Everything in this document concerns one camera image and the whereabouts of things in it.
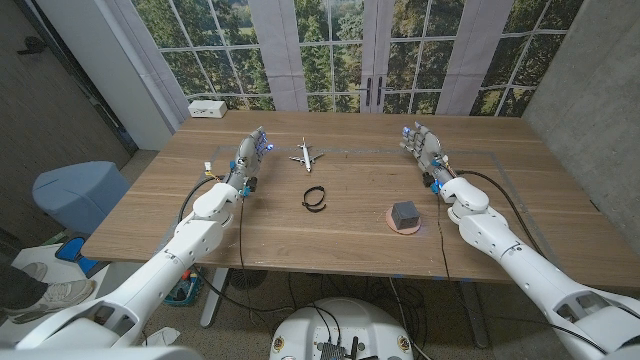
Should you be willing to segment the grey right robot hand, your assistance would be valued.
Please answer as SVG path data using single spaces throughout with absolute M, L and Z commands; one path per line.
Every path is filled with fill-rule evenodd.
M 400 146 L 417 161 L 422 171 L 423 183 L 434 193 L 456 175 L 448 165 L 439 138 L 426 126 L 416 122 L 413 128 L 404 127 Z

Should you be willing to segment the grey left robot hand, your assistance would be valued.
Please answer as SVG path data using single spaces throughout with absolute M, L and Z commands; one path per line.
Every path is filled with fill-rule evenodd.
M 258 127 L 240 143 L 226 183 L 242 189 L 250 178 L 257 176 L 264 156 L 272 149 L 264 127 Z

